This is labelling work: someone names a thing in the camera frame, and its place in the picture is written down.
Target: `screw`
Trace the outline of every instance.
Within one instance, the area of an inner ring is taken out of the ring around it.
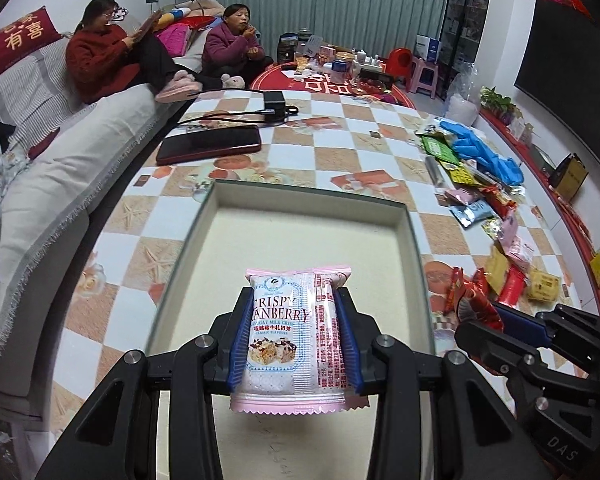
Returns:
[[[140,359],[142,359],[142,352],[139,350],[130,350],[125,354],[125,363],[129,365],[136,364]]]
[[[546,397],[538,397],[536,399],[536,408],[544,412],[549,407],[549,400]]]
[[[376,337],[376,343],[382,348],[391,348],[395,344],[395,339],[390,335],[381,334]]]
[[[451,361],[451,364],[461,365],[466,361],[466,357],[462,352],[458,350],[452,350],[451,352],[446,354],[446,358]]]
[[[209,334],[199,335],[196,338],[196,346],[199,348],[209,348],[214,343],[213,336]]]

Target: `woman in purple jacket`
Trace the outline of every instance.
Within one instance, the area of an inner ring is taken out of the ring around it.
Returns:
[[[222,23],[209,31],[202,52],[202,73],[210,77],[239,75],[249,86],[273,60],[265,56],[249,25],[250,11],[245,4],[226,8]]]

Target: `blue glove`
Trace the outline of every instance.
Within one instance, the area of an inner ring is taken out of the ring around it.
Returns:
[[[508,186],[518,186],[524,182],[524,176],[512,158],[501,158],[493,153],[472,130],[462,124],[440,121],[440,126],[458,137],[451,147],[459,158],[473,158],[488,173],[503,181]]]

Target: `black pants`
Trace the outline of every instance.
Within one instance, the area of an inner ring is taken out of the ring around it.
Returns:
[[[196,78],[196,81],[202,83],[203,91],[222,89],[222,80],[219,77],[203,76],[176,64],[162,42],[153,34],[147,34],[142,41],[134,45],[127,56],[127,62],[140,65],[140,72],[126,86],[127,88],[149,83],[155,92],[159,92],[178,70],[186,70]]]
[[[231,77],[239,75],[244,79],[244,84],[248,88],[254,79],[262,74],[271,63],[273,63],[273,60],[269,56],[265,56],[258,60],[250,59],[246,63],[240,63],[237,66],[208,64],[202,68],[202,73],[209,77],[221,77],[222,74],[228,74]]]

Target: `crispy cranberry nougat package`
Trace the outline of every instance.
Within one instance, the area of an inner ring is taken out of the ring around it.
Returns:
[[[328,413],[368,406],[347,384],[333,290],[349,267],[248,269],[253,314],[236,412]]]

